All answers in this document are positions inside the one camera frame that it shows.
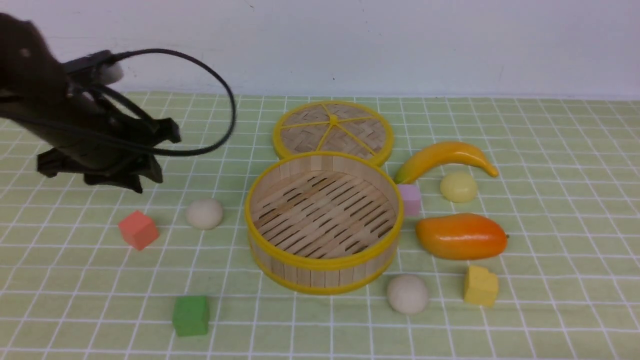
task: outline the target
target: dough ball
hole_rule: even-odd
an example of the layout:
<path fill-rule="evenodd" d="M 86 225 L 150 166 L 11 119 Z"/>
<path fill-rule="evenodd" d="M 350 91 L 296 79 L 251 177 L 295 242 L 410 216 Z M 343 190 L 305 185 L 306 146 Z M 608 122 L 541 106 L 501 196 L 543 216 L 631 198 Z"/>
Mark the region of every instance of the dough ball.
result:
<path fill-rule="evenodd" d="M 387 301 L 398 313 L 415 315 L 427 306 L 429 293 L 424 281 L 419 277 L 398 275 L 387 286 Z"/>
<path fill-rule="evenodd" d="M 440 182 L 440 192 L 451 202 L 468 202 L 476 197 L 478 185 L 468 172 L 452 172 Z"/>
<path fill-rule="evenodd" d="M 211 230 L 222 221 L 223 209 L 216 199 L 198 199 L 185 210 L 187 222 L 200 230 Z"/>

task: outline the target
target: black cable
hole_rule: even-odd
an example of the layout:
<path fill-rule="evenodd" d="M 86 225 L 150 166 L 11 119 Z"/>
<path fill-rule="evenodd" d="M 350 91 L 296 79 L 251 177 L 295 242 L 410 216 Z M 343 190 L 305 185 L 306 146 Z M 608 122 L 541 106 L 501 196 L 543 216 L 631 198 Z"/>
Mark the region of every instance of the black cable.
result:
<path fill-rule="evenodd" d="M 118 54 L 114 54 L 112 60 L 110 60 L 111 63 L 116 63 L 118 61 L 122 61 L 124 59 L 133 57 L 133 56 L 137 56 L 137 55 L 142 55 L 142 54 L 167 54 L 167 55 L 172 55 L 172 56 L 176 56 L 178 58 L 182 58 L 185 59 L 187 61 L 190 61 L 198 66 L 200 66 L 201 68 L 203 68 L 204 70 L 206 70 L 210 75 L 212 75 L 214 78 L 216 78 L 220 84 L 222 84 L 222 86 L 225 88 L 225 91 L 227 92 L 227 95 L 229 96 L 229 101 L 231 102 L 231 124 L 229 124 L 229 128 L 227 129 L 227 132 L 225 133 L 224 136 L 222 136 L 222 139 L 218 140 L 216 143 L 214 143 L 213 145 L 207 146 L 207 147 L 202 147 L 199 149 L 193 149 L 193 150 L 170 150 L 170 149 L 158 149 L 155 147 L 149 147 L 149 146 L 144 146 L 144 145 L 140 145 L 134 142 L 129 142 L 127 140 L 122 140 L 119 138 L 114 138 L 112 136 L 108 136 L 108 135 L 104 135 L 101 133 L 98 133 L 96 131 L 92 131 L 92 130 L 84 130 L 75 126 L 71 126 L 71 125 L 66 125 L 66 124 L 59 124 L 59 123 L 49 123 L 49 122 L 45 122 L 42 120 L 38 120 L 38 119 L 29 119 L 29 118 L 25 118 L 25 117 L 16 117 L 15 115 L 11 115 L 11 114 L 5 114 L 0 112 L 0 117 L 7 117 L 9 119 L 14 119 L 20 122 L 25 122 L 27 124 L 33 124 L 33 125 L 38 125 L 38 126 L 44 126 L 44 127 L 49 127 L 51 129 L 56 129 L 56 130 L 60 130 L 60 131 L 66 131 L 69 133 L 74 133 L 78 136 L 84 136 L 87 138 L 91 138 L 92 140 L 95 140 L 96 142 L 100 142 L 100 143 L 104 143 L 104 144 L 108 144 L 108 145 L 112 145 L 114 147 L 119 147 L 122 149 L 128 149 L 130 151 L 136 151 L 136 152 L 140 152 L 143 154 L 153 154 L 153 155 L 163 155 L 163 156 L 196 156 L 196 155 L 202 155 L 202 154 L 207 154 L 209 152 L 212 152 L 216 149 L 218 149 L 219 147 L 221 147 L 225 142 L 227 142 L 227 140 L 231 137 L 231 134 L 233 133 L 233 130 L 236 126 L 236 117 L 237 117 L 237 110 L 236 110 L 236 99 L 234 97 L 233 91 L 231 91 L 231 88 L 229 87 L 229 85 L 227 84 L 227 82 L 220 76 L 218 75 L 217 72 L 215 72 L 213 69 L 211 69 L 209 66 L 207 66 L 205 63 L 203 63 L 202 61 L 193 58 L 189 55 L 180 53 L 178 51 L 173 51 L 173 50 L 168 50 L 168 49 L 143 49 L 143 50 L 137 50 L 137 51 L 127 51 L 124 53 L 118 53 Z M 141 117 L 142 121 L 146 121 L 147 118 L 151 119 L 149 117 L 149 115 L 147 113 L 145 113 L 142 109 L 140 109 L 137 105 L 135 105 L 132 101 L 128 100 L 126 97 L 124 97 L 122 94 L 104 86 L 97 86 L 97 85 L 92 85 L 90 86 L 90 89 L 104 94 L 104 95 L 108 95 L 112 98 L 114 98 L 115 101 L 119 102 L 122 106 L 124 106 L 125 108 L 127 108 L 129 111 L 133 112 L 134 114 L 138 115 Z"/>

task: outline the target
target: white ball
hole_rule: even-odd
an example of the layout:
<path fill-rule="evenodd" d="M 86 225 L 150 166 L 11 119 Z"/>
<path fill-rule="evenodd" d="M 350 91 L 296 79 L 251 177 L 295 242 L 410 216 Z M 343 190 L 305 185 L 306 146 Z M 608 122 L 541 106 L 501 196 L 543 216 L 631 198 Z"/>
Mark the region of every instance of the white ball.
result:
<path fill-rule="evenodd" d="M 223 208 L 216 199 L 194 200 L 185 210 L 187 222 L 200 230 L 211 230 L 222 221 Z"/>
<path fill-rule="evenodd" d="M 421 313 L 429 302 L 429 293 L 424 281 L 415 275 L 398 275 L 387 286 L 389 305 L 398 313 L 415 315 Z"/>

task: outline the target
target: yellow ball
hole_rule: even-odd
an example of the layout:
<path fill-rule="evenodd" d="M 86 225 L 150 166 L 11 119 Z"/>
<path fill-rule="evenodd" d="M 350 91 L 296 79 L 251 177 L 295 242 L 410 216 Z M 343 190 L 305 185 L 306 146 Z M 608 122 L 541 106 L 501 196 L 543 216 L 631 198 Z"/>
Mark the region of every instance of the yellow ball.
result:
<path fill-rule="evenodd" d="M 442 178 L 440 192 L 451 202 L 468 202 L 478 193 L 478 185 L 468 172 L 452 172 Z"/>

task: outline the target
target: red cube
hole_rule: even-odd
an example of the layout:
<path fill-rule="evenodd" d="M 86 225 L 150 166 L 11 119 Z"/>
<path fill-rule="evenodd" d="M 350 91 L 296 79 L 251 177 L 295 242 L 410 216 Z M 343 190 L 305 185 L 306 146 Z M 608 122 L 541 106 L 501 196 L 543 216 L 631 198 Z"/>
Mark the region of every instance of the red cube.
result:
<path fill-rule="evenodd" d="M 160 236 L 153 219 L 136 210 L 119 224 L 122 238 L 134 249 L 141 251 Z"/>

